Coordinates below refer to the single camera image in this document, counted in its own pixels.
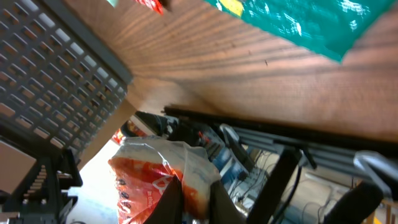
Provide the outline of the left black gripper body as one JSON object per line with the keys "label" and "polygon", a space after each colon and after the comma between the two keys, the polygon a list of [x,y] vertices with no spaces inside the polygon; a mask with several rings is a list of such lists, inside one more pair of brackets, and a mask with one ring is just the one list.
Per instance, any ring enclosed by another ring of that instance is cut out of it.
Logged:
{"label": "left black gripper body", "polygon": [[37,159],[12,194],[2,196],[1,213],[10,215],[8,224],[62,224],[78,201],[68,194],[83,181],[71,150],[60,159]]}

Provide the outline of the green 3M gloves package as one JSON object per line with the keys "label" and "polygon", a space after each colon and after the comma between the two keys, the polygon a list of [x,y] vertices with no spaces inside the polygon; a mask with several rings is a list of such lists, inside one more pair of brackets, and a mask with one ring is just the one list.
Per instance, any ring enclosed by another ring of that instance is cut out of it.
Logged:
{"label": "green 3M gloves package", "polygon": [[295,45],[341,62],[394,0],[206,0]]}

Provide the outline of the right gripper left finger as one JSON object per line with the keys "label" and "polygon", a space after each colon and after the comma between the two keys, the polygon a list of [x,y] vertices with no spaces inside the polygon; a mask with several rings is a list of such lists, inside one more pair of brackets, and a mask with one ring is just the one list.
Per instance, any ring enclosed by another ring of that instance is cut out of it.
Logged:
{"label": "right gripper left finger", "polygon": [[182,224],[183,206],[182,184],[173,177],[144,224]]}

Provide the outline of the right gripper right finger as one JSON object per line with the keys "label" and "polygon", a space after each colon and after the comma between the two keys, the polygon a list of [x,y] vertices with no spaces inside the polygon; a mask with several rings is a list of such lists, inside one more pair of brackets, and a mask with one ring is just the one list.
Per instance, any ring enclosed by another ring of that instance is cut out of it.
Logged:
{"label": "right gripper right finger", "polygon": [[209,224],[245,224],[224,185],[216,181],[211,185]]}

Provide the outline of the orange white snack packet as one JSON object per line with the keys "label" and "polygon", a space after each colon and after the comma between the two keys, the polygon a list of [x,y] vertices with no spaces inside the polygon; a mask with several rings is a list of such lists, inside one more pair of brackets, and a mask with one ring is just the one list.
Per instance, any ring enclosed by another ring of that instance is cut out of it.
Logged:
{"label": "orange white snack packet", "polygon": [[183,215],[208,219],[210,187],[221,176],[204,148],[158,136],[125,138],[108,164],[119,193],[119,223],[144,223],[174,177],[182,184]]}

